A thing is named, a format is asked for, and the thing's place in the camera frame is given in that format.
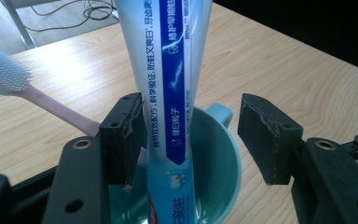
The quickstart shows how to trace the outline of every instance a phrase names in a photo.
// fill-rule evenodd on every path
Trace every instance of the pink toothbrush handle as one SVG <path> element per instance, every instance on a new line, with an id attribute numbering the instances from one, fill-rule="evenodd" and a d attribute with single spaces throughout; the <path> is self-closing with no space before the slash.
<path id="1" fill-rule="evenodd" d="M 67 123 L 72 124 L 72 126 L 76 127 L 79 131 L 86 135 L 95 136 L 99 131 L 100 123 L 78 114 L 69 107 L 62 105 L 47 96 L 45 93 L 32 85 L 28 85 L 28 87 L 23 91 L 12 93 L 15 96 L 24 98 L 25 100 L 46 109 L 51 114 L 66 121 Z"/>

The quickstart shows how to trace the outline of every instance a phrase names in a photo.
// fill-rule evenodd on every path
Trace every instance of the toothbrush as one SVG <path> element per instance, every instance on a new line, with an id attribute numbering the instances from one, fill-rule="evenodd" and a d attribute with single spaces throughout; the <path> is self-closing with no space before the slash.
<path id="1" fill-rule="evenodd" d="M 70 123 L 82 133 L 94 136 L 100 123 L 88 119 L 32 86 L 30 71 L 0 51 L 0 95 L 18 96 Z"/>

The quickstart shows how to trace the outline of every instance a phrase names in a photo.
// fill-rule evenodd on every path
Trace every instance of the black metal bracket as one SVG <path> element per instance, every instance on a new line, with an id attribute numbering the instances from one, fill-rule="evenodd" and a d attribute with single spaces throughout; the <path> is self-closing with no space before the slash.
<path id="1" fill-rule="evenodd" d="M 238 134 L 269 185 L 295 179 L 300 223 L 358 223 L 358 135 L 340 145 L 301 139 L 303 128 L 259 96 L 244 94 Z"/>

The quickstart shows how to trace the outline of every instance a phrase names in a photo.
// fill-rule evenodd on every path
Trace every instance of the floor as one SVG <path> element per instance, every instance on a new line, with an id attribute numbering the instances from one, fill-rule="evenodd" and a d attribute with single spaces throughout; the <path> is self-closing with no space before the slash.
<path id="1" fill-rule="evenodd" d="M 35 6 L 34 9 L 39 13 L 51 12 L 65 4 L 74 2 L 74 0 L 61 0 L 53 3 L 43 4 Z M 33 29 L 42 30 L 48 28 L 59 28 L 78 25 L 84 21 L 87 17 L 83 15 L 83 12 L 89 7 L 89 2 L 93 7 L 106 7 L 107 4 L 101 1 L 76 1 L 73 4 L 59 9 L 49 16 L 39 16 L 30 7 L 18 9 L 20 18 L 25 26 Z M 111 0 L 104 0 L 104 2 L 111 4 Z M 95 18 L 101 18 L 106 15 L 109 17 L 102 21 L 88 19 L 85 23 L 75 27 L 67 29 L 49 30 L 45 32 L 33 32 L 29 31 L 29 34 L 33 38 L 38 47 L 56 42 L 74 35 L 84 34 L 86 32 L 102 28 L 107 25 L 118 23 L 118 21 L 110 15 L 110 8 L 102 8 L 102 10 L 109 12 L 99 13 L 94 11 L 91 16 Z M 5 7 L 0 2 L 0 50 L 6 54 L 14 54 L 26 50 L 21 40 L 20 32 L 11 19 Z"/>

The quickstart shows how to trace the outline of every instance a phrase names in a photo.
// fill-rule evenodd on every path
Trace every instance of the cup handle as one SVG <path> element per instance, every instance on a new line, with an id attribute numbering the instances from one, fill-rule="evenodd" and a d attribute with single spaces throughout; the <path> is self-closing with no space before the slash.
<path id="1" fill-rule="evenodd" d="M 226 106 L 214 103 L 205 109 L 205 112 L 211 115 L 214 119 L 216 119 L 219 123 L 228 128 L 229 123 L 232 119 L 232 111 L 228 109 Z"/>

